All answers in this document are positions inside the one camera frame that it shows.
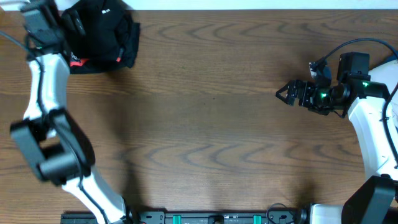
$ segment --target wire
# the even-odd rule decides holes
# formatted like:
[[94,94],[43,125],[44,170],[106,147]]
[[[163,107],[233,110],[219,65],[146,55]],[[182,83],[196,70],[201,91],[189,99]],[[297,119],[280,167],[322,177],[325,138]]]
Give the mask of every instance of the wire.
[[[282,204],[282,203],[274,203],[274,204],[272,204],[272,205],[267,209],[266,218],[267,218],[268,221],[271,222],[272,224],[276,224],[276,222],[272,221],[272,219],[269,218],[268,213],[269,213],[269,210],[271,210],[271,209],[272,209],[274,206],[276,206],[276,205],[280,205],[280,206],[283,206],[283,207],[287,208],[286,205],[284,205],[284,204]],[[289,210],[288,210],[288,212],[293,216],[293,221],[288,222],[288,223],[286,223],[286,224],[294,223],[295,215],[294,215],[291,211],[289,211]]]
[[11,37],[10,35],[6,34],[5,32],[3,32],[1,30],[0,30],[0,35],[4,36],[8,40],[13,42],[17,46],[19,46],[20,48],[24,49],[29,54],[29,56],[31,56],[33,58],[33,60],[35,60],[37,62],[37,65],[39,66],[39,70],[40,70],[39,86],[37,88],[37,104],[42,112],[42,116],[45,116],[47,114],[47,111],[45,110],[45,106],[44,106],[43,100],[42,100],[42,85],[43,85],[43,76],[44,76],[43,64],[37,60],[36,55],[29,48],[29,41],[26,42],[26,46],[25,46],[21,42],[19,42],[18,40],[16,40],[15,38]]
[[[321,58],[319,61],[315,62],[315,65],[318,66],[319,64],[323,63],[329,56],[331,56],[333,53],[335,53],[338,49],[340,49],[340,48],[342,48],[342,47],[344,47],[344,46],[346,46],[348,44],[352,44],[352,43],[360,42],[360,41],[372,41],[372,42],[380,43],[380,44],[386,46],[388,49],[390,49],[392,54],[394,54],[394,56],[398,60],[397,51],[389,43],[387,43],[387,42],[385,42],[383,40],[374,39],[374,38],[360,38],[360,39],[354,39],[354,40],[351,40],[351,41],[348,41],[348,42],[345,42],[345,43],[341,44],[337,48],[333,49],[326,56]],[[386,137],[387,137],[388,143],[390,145],[390,149],[392,151],[392,155],[394,156],[394,159],[396,160],[396,163],[397,163],[395,168],[398,168],[398,152],[397,152],[397,149],[396,149],[396,147],[394,145],[394,142],[393,142],[393,140],[391,138],[390,130],[388,129],[388,125],[387,125],[387,120],[389,119],[387,117],[387,107],[388,107],[388,104],[391,102],[392,97],[394,97],[395,93],[397,92],[397,90],[398,90],[398,83],[397,83],[396,87],[393,89],[393,91],[391,92],[390,97],[384,103],[384,106],[382,108],[382,116],[381,116],[384,132],[386,133]]]
[[335,114],[337,114],[337,116],[338,116],[339,118],[344,118],[344,116],[345,116],[345,115],[343,115],[343,114],[337,113],[337,111],[335,111],[335,110],[333,110],[333,112],[334,112]]

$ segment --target green connector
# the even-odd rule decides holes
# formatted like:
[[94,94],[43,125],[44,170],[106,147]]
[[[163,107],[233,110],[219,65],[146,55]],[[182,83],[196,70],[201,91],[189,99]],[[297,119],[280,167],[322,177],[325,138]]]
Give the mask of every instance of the green connector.
[[253,224],[261,224],[261,216],[260,215],[253,216]]
[[181,224],[181,215],[173,216],[173,224]]

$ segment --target wood grain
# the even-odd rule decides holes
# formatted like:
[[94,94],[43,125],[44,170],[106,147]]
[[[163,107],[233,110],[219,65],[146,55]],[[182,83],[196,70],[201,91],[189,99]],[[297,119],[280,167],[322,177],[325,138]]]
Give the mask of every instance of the wood grain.
[[[72,75],[68,109],[90,138],[96,165],[136,207],[259,210],[282,202],[344,203],[364,182],[347,119],[289,107],[274,93],[309,79],[308,62],[340,43],[377,37],[397,46],[395,11],[136,11],[133,69]],[[0,29],[22,40],[21,18]],[[58,223],[86,210],[40,183],[9,137],[30,93],[25,53],[0,40],[0,222]],[[340,53],[389,52],[372,43]]]

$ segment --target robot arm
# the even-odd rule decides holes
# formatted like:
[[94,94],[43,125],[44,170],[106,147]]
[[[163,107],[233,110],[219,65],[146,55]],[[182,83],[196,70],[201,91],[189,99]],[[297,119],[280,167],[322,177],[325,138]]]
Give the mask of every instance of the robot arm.
[[[394,145],[398,145],[398,134],[391,105],[383,116],[384,106],[391,99],[388,88],[384,83],[372,82],[368,68],[369,55],[355,52],[343,54],[337,77],[339,85],[330,86],[331,74],[324,61],[323,65],[311,68],[315,83],[292,80],[276,93],[276,97],[286,104],[293,105],[298,98],[300,106],[318,114],[328,115],[342,110],[339,116],[344,118],[348,115],[358,136],[367,181],[344,206],[311,206],[311,224],[382,223],[386,217],[395,217],[391,223],[397,221],[396,211],[390,209],[398,193],[397,160],[394,155],[397,152],[389,144],[384,122]],[[376,73],[380,71],[370,71],[369,74],[386,75]],[[285,91],[287,94],[283,97],[281,93]]]
[[[41,181],[50,180],[76,196],[93,212],[99,224],[131,223],[124,199],[96,169],[88,138],[66,110],[69,51],[56,7],[52,1],[34,1],[25,5],[21,13],[36,48],[29,55],[32,72],[29,105],[24,120],[12,124],[12,138]],[[40,146],[41,141],[55,136],[59,144]]]

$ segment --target tabletop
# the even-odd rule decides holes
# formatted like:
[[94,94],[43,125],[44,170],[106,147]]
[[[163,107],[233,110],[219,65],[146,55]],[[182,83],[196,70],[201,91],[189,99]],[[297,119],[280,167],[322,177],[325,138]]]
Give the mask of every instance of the tabletop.
[[[364,183],[355,131],[335,114],[287,106],[275,92],[310,80],[308,63],[351,39],[398,46],[396,11],[134,11],[136,64],[71,75],[68,110],[89,137],[96,166],[127,203],[173,210],[265,210],[280,202],[343,204]],[[25,34],[18,12],[0,30]],[[339,55],[389,52],[375,43]],[[87,209],[39,182],[9,135],[30,94],[25,52],[0,38],[0,222],[59,223]]]

